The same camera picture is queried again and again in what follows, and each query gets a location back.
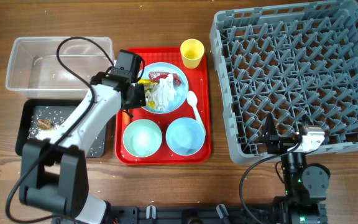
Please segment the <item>white rice pile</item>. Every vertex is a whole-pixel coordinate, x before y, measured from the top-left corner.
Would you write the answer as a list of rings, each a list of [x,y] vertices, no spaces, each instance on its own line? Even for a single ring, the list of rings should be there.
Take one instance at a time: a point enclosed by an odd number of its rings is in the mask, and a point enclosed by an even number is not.
[[[43,140],[52,136],[52,133],[65,122],[65,120],[75,110],[76,106],[45,106],[37,105],[34,107],[32,114],[30,115],[30,126],[28,129],[27,139],[36,138]],[[46,119],[52,124],[52,127],[47,130],[43,130],[37,126],[40,119]],[[105,150],[105,139],[107,129],[103,127],[101,132],[93,141],[87,157],[97,158],[104,155]]]

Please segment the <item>orange carrot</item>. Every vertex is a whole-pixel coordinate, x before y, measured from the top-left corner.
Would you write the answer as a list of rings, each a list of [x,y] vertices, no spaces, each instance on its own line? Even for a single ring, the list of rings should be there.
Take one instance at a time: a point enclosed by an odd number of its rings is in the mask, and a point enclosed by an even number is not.
[[[123,117],[123,122],[125,125],[130,124],[131,116],[130,116],[130,112],[128,110],[123,111],[122,117]]]

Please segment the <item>brown food lump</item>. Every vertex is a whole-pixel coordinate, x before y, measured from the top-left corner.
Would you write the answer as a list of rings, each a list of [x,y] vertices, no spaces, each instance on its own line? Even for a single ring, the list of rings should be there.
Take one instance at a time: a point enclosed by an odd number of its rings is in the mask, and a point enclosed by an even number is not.
[[[42,130],[49,130],[53,128],[53,123],[48,119],[39,119],[37,121],[37,127]]]

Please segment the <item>white tissue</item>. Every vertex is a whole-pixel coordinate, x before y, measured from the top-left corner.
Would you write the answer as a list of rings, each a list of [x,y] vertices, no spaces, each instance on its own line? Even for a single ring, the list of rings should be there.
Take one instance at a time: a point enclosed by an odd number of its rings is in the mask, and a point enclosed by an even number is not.
[[[159,78],[157,84],[151,90],[145,92],[146,105],[157,111],[168,110],[169,103],[175,99],[177,94],[174,84],[176,83],[172,73],[165,78]]]

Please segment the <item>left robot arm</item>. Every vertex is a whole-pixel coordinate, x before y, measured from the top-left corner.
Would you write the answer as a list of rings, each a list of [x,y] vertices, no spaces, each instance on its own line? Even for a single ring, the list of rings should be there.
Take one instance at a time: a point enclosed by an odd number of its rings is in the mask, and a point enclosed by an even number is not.
[[[121,110],[145,105],[139,68],[99,72],[72,114],[44,140],[28,140],[21,152],[15,189],[24,205],[51,212],[51,218],[104,223],[109,204],[89,193],[86,154],[105,124]]]

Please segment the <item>green bowl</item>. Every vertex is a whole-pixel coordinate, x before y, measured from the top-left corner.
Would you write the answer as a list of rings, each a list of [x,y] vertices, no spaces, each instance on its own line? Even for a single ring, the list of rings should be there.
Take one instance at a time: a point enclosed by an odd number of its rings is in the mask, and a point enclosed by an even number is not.
[[[130,155],[139,158],[150,157],[162,145],[162,132],[155,122],[138,119],[124,130],[122,142]]]

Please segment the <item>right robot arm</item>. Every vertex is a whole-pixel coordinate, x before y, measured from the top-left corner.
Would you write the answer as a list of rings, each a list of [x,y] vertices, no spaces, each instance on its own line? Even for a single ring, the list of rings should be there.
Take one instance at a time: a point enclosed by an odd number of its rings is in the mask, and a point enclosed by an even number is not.
[[[260,142],[268,152],[280,157],[285,196],[275,197],[270,223],[324,224],[328,222],[326,200],[331,173],[321,164],[308,164],[306,156],[316,151],[325,139],[325,132],[302,117],[303,130],[295,137],[281,137],[275,128],[273,115],[265,120]]]

